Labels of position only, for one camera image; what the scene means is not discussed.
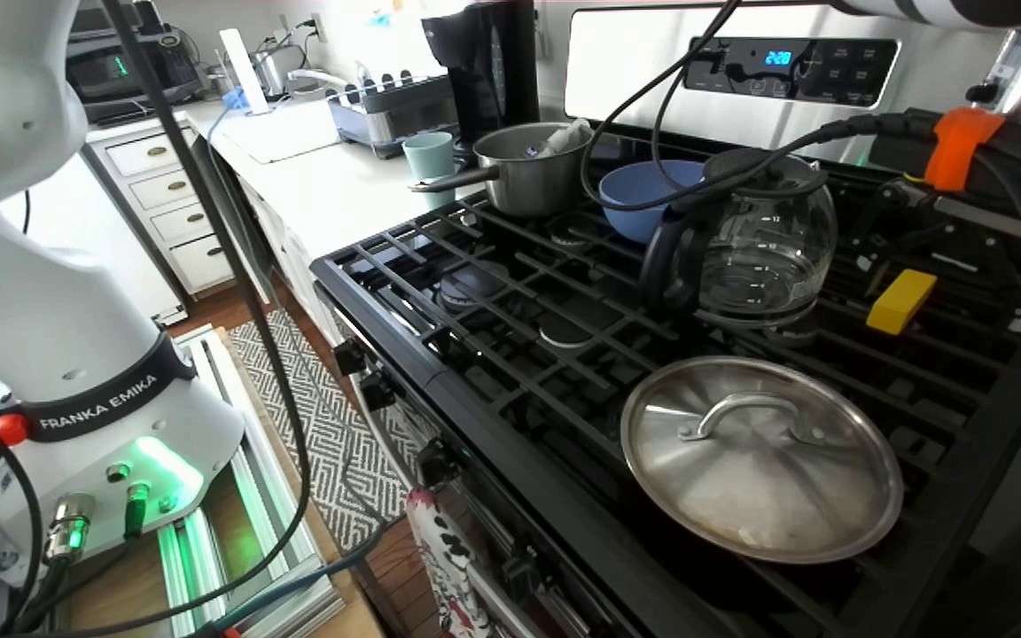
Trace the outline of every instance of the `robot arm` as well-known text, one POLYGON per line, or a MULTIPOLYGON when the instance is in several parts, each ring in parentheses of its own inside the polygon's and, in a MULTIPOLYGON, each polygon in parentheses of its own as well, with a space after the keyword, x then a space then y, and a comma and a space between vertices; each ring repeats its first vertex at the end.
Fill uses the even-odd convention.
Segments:
POLYGON ((892 16, 945 28, 1015 28, 1021 24, 1021 0, 832 0, 839 10, 892 16))
MULTIPOLYGON (((64 82, 75 0, 0 0, 0 198, 48 178, 84 140, 64 82)), ((48 254, 0 218, 0 380, 28 432, 14 458, 40 497, 90 519, 81 557, 192 516, 240 422, 183 376, 160 329, 95 264, 48 254)), ((0 582, 21 584, 28 507, 0 470, 0 582)))

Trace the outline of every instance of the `drawer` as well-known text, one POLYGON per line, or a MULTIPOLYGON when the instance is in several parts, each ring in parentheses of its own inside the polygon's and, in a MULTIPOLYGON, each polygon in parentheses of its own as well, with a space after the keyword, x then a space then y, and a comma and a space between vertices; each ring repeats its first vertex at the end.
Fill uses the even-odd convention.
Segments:
POLYGON ((212 223, 201 211, 156 214, 150 218, 150 228, 156 232, 163 247, 212 234, 212 223))
POLYGON ((230 265, 216 237, 170 247, 170 264, 176 265, 176 276, 189 289, 189 295, 201 295, 230 282, 230 265))
POLYGON ((126 147, 110 147, 106 158, 120 178, 181 166, 176 154, 170 149, 163 134, 137 140, 126 147))
POLYGON ((126 186, 133 207, 143 214, 151 214, 151 211, 168 211, 168 207, 176 207, 176 204, 195 204, 195 193, 192 193, 192 181, 183 171, 170 171, 170 174, 160 174, 160 178, 150 178, 150 181, 133 181, 126 186))

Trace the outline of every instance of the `cup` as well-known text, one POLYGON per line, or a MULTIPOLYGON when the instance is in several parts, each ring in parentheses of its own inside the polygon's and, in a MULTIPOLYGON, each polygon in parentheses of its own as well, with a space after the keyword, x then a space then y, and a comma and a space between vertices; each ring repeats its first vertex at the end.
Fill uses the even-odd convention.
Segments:
MULTIPOLYGON (((449 140, 449 130, 419 130, 402 140, 405 161, 410 178, 429 181, 429 178, 449 178, 458 174, 459 149, 449 140)), ((429 211, 449 207, 453 193, 426 193, 422 197, 429 211)))

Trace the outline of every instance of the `pot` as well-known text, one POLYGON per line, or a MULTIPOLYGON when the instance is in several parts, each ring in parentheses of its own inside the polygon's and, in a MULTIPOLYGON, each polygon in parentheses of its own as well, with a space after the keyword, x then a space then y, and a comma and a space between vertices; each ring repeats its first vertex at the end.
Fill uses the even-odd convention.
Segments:
POLYGON ((553 218, 579 193, 579 166, 586 142, 573 149, 542 154, 549 134, 563 130, 567 120, 536 120, 481 134, 470 154, 478 171, 419 181, 416 193, 453 193, 465 186, 485 186, 489 204, 508 218, 553 218))
POLYGON ((904 478, 884 432, 782 367, 665 367, 630 389, 620 446, 663 516, 750 559, 847 559, 900 519, 904 478))

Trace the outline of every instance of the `gas stove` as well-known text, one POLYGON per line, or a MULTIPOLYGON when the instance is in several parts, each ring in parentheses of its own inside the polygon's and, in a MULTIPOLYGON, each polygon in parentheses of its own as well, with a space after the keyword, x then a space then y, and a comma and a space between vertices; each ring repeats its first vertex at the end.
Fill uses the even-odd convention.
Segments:
POLYGON ((829 193, 829 282, 780 329, 650 317, 641 247, 593 207, 520 223, 468 198, 312 270, 617 635, 910 635, 1021 442, 1021 237, 873 171, 832 166, 829 193), (904 265, 937 272, 937 295, 904 337, 865 329, 904 265), (853 559, 780 569, 663 519, 624 470, 620 403, 695 356, 780 362, 849 396, 908 483, 892 533, 853 559))

